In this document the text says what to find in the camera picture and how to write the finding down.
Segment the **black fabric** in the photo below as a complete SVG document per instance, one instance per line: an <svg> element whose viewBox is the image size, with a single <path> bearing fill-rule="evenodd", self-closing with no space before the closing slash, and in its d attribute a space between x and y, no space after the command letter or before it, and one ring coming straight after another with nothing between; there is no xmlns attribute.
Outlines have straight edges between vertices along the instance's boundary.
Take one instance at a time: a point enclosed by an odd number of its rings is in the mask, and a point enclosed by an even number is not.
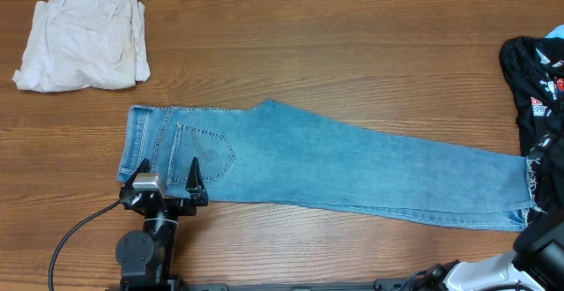
<svg viewBox="0 0 564 291"><path fill-rule="evenodd" d="M564 40L508 40L500 64L515 99L532 194L540 209L554 212L564 206Z"/></svg>

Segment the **wooden surface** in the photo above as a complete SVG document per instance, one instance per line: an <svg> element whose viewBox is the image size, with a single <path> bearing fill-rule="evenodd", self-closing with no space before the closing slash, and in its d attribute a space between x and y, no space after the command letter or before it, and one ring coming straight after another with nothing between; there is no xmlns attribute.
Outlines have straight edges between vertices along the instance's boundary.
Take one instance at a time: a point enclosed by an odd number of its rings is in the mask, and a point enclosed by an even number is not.
<svg viewBox="0 0 564 291"><path fill-rule="evenodd" d="M34 1L0 3L0 290L45 290L61 237L117 198L132 104L249 108L273 98L370 129L518 154L500 46L564 22L564 0L141 1L151 79L52 94L11 81ZM57 261L56 290L115 286L116 242L141 224L118 208L81 228ZM234 285L406 276L490 257L516 238L227 203L182 219L178 234L176 272Z"/></svg>

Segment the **jeans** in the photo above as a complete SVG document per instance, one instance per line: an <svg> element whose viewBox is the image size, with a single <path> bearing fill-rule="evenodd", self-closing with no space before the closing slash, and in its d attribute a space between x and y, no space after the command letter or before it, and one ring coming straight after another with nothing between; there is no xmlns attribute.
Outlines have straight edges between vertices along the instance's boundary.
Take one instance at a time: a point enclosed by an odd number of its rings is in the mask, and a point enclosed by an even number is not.
<svg viewBox="0 0 564 291"><path fill-rule="evenodd" d="M370 131L275 101L250 110L132 107L118 180L148 158L167 194L186 197L195 156L215 201L508 231L523 230L536 207L523 157Z"/></svg>

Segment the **denim fabric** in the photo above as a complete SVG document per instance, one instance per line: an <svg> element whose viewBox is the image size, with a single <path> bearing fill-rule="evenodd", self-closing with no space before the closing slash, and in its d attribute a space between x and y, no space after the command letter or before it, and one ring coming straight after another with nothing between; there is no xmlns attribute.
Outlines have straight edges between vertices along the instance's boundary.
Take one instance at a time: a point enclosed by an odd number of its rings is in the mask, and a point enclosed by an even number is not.
<svg viewBox="0 0 564 291"><path fill-rule="evenodd" d="M525 158L354 127L275 101L250 110L130 110L118 180L143 158L186 197L191 159L211 200L274 202L455 228L523 230Z"/></svg>

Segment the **jeans back pocket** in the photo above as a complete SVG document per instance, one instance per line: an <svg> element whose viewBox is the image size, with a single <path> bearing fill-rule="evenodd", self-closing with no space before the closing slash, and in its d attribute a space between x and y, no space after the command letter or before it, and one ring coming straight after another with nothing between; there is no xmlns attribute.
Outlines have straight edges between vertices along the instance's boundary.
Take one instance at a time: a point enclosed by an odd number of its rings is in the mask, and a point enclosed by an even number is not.
<svg viewBox="0 0 564 291"><path fill-rule="evenodd" d="M197 157L204 181L220 180L235 161L229 138L178 123L168 164L167 184L186 183L192 158Z"/></svg>

